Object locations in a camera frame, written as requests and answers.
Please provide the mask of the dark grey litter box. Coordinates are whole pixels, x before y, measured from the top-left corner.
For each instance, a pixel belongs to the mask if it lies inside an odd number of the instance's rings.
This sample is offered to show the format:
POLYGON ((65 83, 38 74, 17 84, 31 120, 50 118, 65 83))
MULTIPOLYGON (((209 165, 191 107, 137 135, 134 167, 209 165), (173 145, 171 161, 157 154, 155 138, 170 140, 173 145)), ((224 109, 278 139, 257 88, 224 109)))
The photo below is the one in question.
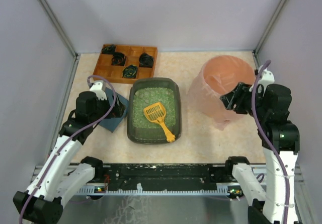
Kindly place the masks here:
POLYGON ((176 109, 176 125, 168 128, 178 139, 182 130, 182 113, 181 113, 181 97, 178 85, 169 78, 147 78, 138 80, 132 86, 129 95, 129 108, 127 117, 127 136, 135 142, 141 144, 161 144, 167 143, 164 131, 161 129, 136 128, 132 124, 132 109, 134 93, 144 88, 168 88, 173 90, 176 109))

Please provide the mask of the yellow litter scoop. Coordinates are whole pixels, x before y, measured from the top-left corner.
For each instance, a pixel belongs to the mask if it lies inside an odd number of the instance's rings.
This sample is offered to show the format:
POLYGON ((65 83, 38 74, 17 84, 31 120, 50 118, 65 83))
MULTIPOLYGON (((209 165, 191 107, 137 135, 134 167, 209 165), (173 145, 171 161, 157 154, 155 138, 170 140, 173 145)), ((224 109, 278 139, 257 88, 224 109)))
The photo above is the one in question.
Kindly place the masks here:
POLYGON ((149 122, 158 124, 163 129, 167 142, 174 142, 176 140, 175 135, 167 128, 165 124, 167 112, 161 102, 157 102, 145 107, 143 109, 143 113, 149 122))

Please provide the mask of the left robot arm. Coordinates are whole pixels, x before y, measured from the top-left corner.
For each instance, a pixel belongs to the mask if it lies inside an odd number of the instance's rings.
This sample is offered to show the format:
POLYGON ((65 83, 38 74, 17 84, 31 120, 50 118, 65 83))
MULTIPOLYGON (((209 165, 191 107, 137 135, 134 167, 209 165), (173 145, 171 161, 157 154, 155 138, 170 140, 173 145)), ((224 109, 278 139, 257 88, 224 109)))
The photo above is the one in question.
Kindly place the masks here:
POLYGON ((24 192, 13 197, 19 223, 58 223, 79 189, 102 177, 103 162, 94 157, 85 157, 69 176, 63 175, 95 127, 101 125, 113 132, 126 116, 127 107, 128 100, 110 89, 79 94, 40 173, 24 192))

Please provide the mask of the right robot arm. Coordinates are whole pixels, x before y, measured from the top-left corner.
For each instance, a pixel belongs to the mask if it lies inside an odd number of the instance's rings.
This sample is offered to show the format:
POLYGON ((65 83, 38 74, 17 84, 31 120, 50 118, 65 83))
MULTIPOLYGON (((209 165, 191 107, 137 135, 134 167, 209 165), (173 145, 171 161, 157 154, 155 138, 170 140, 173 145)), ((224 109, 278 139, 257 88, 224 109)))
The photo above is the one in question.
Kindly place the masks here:
POLYGON ((279 84, 264 87, 238 83, 220 97, 227 110, 251 115, 258 128, 266 160, 266 189, 246 157, 232 156, 226 172, 239 183, 248 202, 249 223, 299 223, 295 209, 294 170, 299 130, 288 120, 291 90, 279 84))

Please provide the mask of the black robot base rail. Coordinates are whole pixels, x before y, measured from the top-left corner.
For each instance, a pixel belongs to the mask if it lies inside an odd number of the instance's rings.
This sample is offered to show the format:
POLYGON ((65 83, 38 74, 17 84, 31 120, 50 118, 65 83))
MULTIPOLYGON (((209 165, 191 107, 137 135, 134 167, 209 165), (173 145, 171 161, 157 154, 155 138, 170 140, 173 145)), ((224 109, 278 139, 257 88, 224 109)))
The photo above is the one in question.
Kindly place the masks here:
POLYGON ((109 191, 199 191, 217 190, 217 185, 235 183, 225 164, 105 164, 90 184, 109 191))

